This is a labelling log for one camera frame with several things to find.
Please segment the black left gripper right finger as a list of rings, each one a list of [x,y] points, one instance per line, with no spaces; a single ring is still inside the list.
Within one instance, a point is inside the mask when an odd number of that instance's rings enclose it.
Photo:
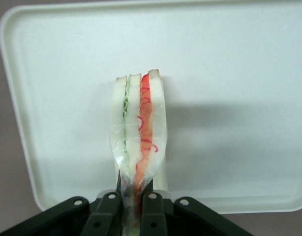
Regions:
[[[250,232],[191,197],[174,202],[159,193],[143,195],[141,236],[250,236]]]

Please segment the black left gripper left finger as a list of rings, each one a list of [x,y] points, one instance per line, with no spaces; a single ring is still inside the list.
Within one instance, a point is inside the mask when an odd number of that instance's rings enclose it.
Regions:
[[[90,203],[69,198],[3,232],[0,236],[119,236],[122,199],[107,192]]]

